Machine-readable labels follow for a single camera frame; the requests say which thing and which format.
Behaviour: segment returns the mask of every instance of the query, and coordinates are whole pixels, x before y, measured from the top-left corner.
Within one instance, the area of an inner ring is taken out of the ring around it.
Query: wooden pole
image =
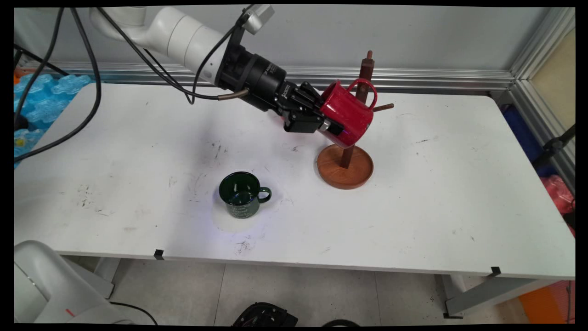
[[[367,58],[362,60],[362,66],[359,70],[359,78],[371,81],[374,63],[374,60],[372,60],[372,51],[368,51]],[[359,101],[366,103],[366,100],[368,99],[368,89],[369,86],[367,84],[359,83],[358,91],[355,92],[355,97]],[[355,145],[352,145],[349,148],[343,150],[343,156],[341,156],[341,163],[339,164],[340,167],[349,169],[349,164],[351,163],[351,156],[353,155],[354,147]]]

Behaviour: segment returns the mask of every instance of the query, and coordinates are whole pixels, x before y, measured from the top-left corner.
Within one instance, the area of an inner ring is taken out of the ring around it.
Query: yellow panel
[[[553,51],[531,83],[565,129],[576,122],[576,29]]]

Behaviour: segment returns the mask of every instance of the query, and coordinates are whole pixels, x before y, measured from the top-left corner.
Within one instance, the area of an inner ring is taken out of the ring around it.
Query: wooden base
[[[355,146],[349,168],[340,166],[343,149],[330,145],[322,150],[316,160],[320,176],[329,185],[351,190],[363,185],[373,173],[373,161],[366,151]]]

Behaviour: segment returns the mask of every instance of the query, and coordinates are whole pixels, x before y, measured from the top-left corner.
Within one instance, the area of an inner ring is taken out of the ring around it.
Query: mug stand
[[[373,66],[372,51],[368,51],[367,58],[362,61],[359,78],[371,81]],[[363,103],[366,102],[368,98],[367,84],[360,83],[358,85],[355,97]],[[374,111],[392,107],[394,107],[393,104],[384,105],[374,108]],[[366,151],[355,145],[346,149],[335,144],[327,146],[320,152],[316,159],[316,165],[325,182],[342,190],[351,190],[364,185],[373,173],[372,158]]]

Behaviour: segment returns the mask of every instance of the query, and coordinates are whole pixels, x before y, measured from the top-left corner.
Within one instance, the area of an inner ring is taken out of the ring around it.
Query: white table
[[[347,191],[316,169],[330,142],[284,132],[271,111],[240,100],[189,105],[166,86],[102,88],[81,133],[15,170],[15,244],[391,272],[487,276],[500,268],[492,278],[500,283],[448,300],[451,315],[480,304],[473,294],[491,292],[482,303],[495,303],[575,278],[575,240],[490,98],[380,93],[378,104],[395,108],[376,113],[358,143],[373,175]],[[76,127],[94,96],[86,86],[39,145]],[[250,219],[233,219],[218,195],[234,171],[273,191]]]

